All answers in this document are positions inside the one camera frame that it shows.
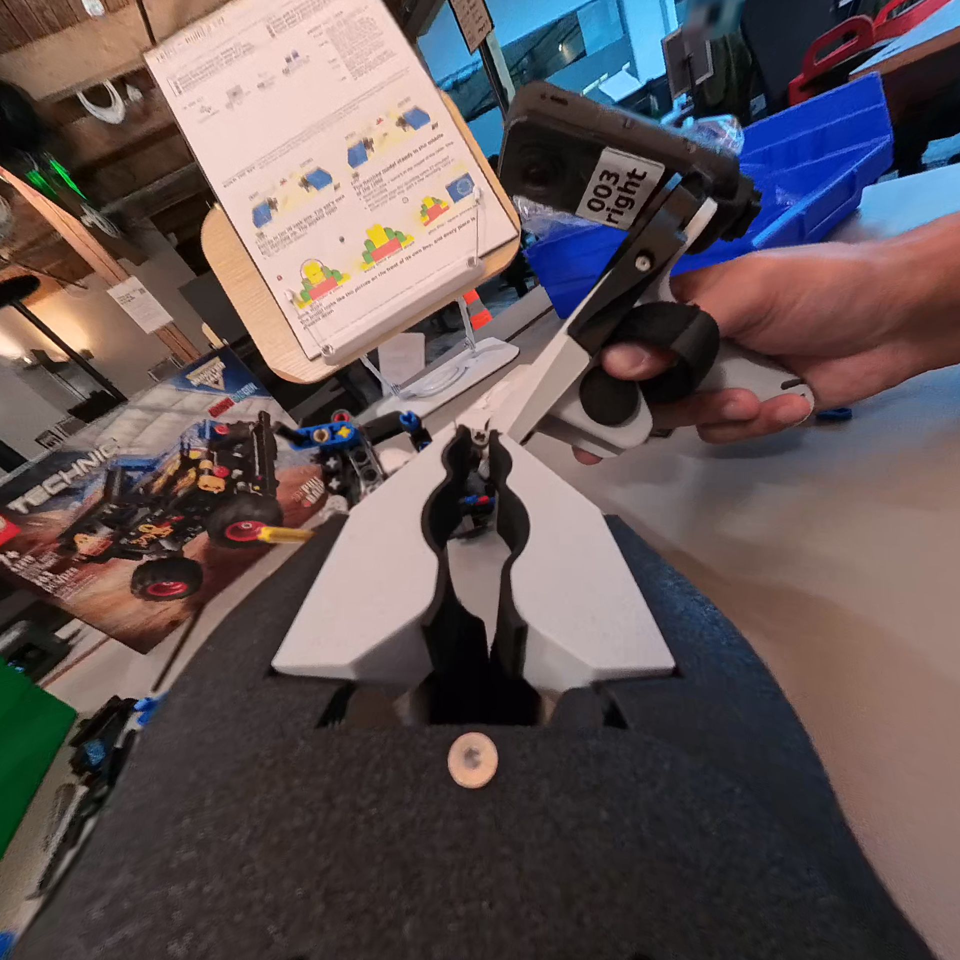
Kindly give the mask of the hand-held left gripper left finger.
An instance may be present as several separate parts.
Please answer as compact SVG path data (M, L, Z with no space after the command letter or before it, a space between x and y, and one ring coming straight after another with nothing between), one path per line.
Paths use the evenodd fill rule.
M486 629L456 594L448 551L476 458L471 429L446 427L351 511L273 657L276 672L425 688L434 723L484 717Z

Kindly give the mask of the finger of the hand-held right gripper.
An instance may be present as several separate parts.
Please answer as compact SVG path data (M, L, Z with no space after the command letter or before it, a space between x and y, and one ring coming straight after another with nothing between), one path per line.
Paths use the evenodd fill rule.
M574 441L593 444L599 427L584 413L580 399L581 381L598 363L598 353L582 347L570 334L574 311L546 344L510 391L510 439L524 446L551 417Z

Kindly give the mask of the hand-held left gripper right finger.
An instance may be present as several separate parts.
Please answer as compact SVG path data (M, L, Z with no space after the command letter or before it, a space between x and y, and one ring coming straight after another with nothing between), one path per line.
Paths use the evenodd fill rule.
M676 667L602 511L511 438L489 438L503 564L489 719L536 724L542 692L671 675Z

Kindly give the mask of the lego chassis with flame panel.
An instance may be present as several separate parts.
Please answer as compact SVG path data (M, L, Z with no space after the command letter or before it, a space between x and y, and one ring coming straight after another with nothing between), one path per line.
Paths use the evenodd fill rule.
M293 449L307 451L319 467L324 519L347 514L432 442L412 411L390 412L365 424L338 411L330 422L296 428L273 422L271 429Z

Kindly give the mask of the lego set box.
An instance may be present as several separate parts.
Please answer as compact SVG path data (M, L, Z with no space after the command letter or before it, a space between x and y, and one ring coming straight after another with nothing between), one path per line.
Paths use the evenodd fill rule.
M146 653L329 499L294 426L211 351L2 481L2 585Z

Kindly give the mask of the pile of loose lego pieces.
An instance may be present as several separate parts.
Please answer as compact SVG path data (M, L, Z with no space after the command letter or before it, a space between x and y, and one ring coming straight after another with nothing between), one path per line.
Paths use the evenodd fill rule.
M29 898L45 899L86 843L129 760L139 731L150 722L165 694L139 699L111 696L83 719L68 742L73 779L54 825L50 854Z

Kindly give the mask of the green lego baseplate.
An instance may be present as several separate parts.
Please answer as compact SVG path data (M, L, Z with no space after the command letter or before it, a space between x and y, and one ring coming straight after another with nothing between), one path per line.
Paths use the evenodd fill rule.
M1 664L1 854L4 855L77 711Z

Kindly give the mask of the person's right hand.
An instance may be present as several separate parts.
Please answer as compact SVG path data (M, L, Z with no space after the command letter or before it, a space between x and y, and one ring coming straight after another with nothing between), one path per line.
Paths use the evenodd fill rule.
M717 444L797 426L814 410L848 406L930 369L920 324L925 244L919 231L863 244L755 253L673 279L676 299L699 306L721 336L802 379L796 394L761 401L751 390L695 393L654 407L654 426L693 426Z

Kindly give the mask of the white paper card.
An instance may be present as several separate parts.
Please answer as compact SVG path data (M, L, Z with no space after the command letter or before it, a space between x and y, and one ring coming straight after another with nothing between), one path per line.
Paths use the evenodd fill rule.
M398 333L379 345L377 358L383 377L400 388L426 368L426 335L410 331Z

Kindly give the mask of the printed instruction sheet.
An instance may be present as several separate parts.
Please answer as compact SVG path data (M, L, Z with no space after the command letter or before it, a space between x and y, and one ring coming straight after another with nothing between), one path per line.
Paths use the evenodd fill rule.
M145 63L309 362L352 362L518 251L385 3L231 2Z

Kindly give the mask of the red toolbox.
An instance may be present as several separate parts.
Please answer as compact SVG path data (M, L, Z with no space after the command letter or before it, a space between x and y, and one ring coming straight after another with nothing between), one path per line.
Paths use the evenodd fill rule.
M851 16L814 39L787 91L798 106L845 83L849 74L889 42L939 12L948 1L850 2Z

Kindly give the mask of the wooden side table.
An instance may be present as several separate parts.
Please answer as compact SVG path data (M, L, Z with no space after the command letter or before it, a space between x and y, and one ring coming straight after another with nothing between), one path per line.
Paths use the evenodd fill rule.
M879 78L894 130L892 169L920 173L932 142L959 133L959 27L922 24L850 74Z

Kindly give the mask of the paper notice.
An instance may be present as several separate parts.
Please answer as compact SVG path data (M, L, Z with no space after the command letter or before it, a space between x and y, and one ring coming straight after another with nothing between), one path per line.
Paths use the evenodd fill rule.
M158 333L174 323L161 302L134 275L109 286L105 292L147 334Z

